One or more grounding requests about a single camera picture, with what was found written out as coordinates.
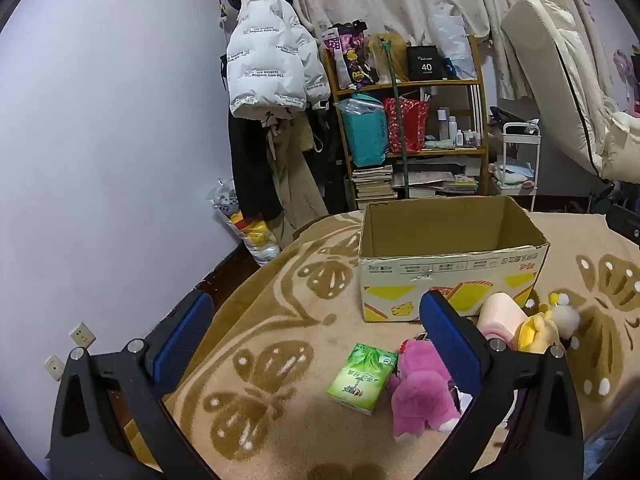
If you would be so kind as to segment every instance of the white bottle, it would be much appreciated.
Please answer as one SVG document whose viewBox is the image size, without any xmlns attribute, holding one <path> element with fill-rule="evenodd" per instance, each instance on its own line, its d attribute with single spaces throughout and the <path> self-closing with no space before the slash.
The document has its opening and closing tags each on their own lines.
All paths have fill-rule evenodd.
<svg viewBox="0 0 640 480">
<path fill-rule="evenodd" d="M 456 135 L 458 134 L 458 122 L 455 116 L 449 118 L 449 139 L 455 144 Z"/>
<path fill-rule="evenodd" d="M 449 121 L 447 111 L 444 108 L 438 110 L 438 125 L 440 126 L 440 140 L 449 139 Z"/>
</svg>

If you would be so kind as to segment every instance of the white wall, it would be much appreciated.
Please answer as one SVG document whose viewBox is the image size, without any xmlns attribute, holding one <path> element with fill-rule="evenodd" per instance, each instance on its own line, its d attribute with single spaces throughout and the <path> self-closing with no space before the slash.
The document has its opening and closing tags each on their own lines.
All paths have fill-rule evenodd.
<svg viewBox="0 0 640 480">
<path fill-rule="evenodd" d="M 40 467 L 83 320 L 146 335 L 236 246 L 218 0 L 22 0 L 0 34 L 0 413 Z"/>
<path fill-rule="evenodd" d="M 638 43 L 638 38 L 614 0 L 586 1 L 591 5 L 590 10 L 594 18 L 594 24 L 603 42 L 613 74 L 614 91 L 610 97 L 618 103 L 621 110 L 627 110 L 626 85 L 619 78 L 618 72 L 613 65 L 613 54 L 618 49 L 622 49 L 630 56 L 632 45 Z M 538 108 L 532 99 L 505 101 L 498 98 L 494 53 L 487 44 L 482 46 L 481 53 L 484 59 L 482 74 L 484 76 L 487 106 L 497 105 L 525 120 L 539 117 Z M 540 195 L 588 196 L 589 192 L 593 189 L 601 189 L 602 184 L 600 184 L 598 178 L 588 173 L 563 152 L 558 150 L 544 136 L 544 124 L 542 127 L 543 137 L 540 151 L 538 193 Z M 527 146 L 521 146 L 521 154 L 526 160 L 530 160 L 531 163 L 534 164 L 536 160 L 535 152 L 533 149 L 527 148 Z"/>
</svg>

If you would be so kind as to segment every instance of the white puffer jacket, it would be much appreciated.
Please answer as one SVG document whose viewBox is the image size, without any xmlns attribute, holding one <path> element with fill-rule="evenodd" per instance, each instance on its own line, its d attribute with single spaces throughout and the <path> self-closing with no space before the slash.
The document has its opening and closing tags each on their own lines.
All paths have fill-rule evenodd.
<svg viewBox="0 0 640 480">
<path fill-rule="evenodd" d="M 226 58 L 234 117 L 290 119 L 329 98 L 316 40 L 285 0 L 242 0 Z"/>
</svg>

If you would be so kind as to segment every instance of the blanket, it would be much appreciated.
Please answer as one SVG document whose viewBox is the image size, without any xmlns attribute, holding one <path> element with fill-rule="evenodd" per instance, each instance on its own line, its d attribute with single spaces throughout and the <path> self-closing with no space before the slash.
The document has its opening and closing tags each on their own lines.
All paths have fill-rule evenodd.
<svg viewBox="0 0 640 480">
<path fill-rule="evenodd" d="M 638 382 L 640 254 L 604 218 L 533 213 L 551 243 L 526 310 L 552 292 L 581 316 L 567 352 L 585 436 Z M 365 323 L 358 286 L 362 214 L 311 226 L 244 282 L 216 314 L 166 405 L 221 478 L 412 480 L 446 439 L 436 431 L 396 444 L 388 393 L 371 416 L 330 400 L 327 387 L 356 343 L 395 351 L 419 324 Z M 137 456 L 153 457 L 132 425 Z M 495 459 L 497 430 L 477 467 Z"/>
</svg>

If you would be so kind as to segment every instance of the open box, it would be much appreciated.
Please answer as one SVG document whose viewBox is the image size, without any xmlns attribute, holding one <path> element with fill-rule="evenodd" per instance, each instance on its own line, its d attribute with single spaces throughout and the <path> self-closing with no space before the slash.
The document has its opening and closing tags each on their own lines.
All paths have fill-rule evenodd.
<svg viewBox="0 0 640 480">
<path fill-rule="evenodd" d="M 433 197 L 370 204 L 360 241 L 365 321 L 418 320 L 439 290 L 461 316 L 506 292 L 524 306 L 549 243 L 510 197 Z"/>
</svg>

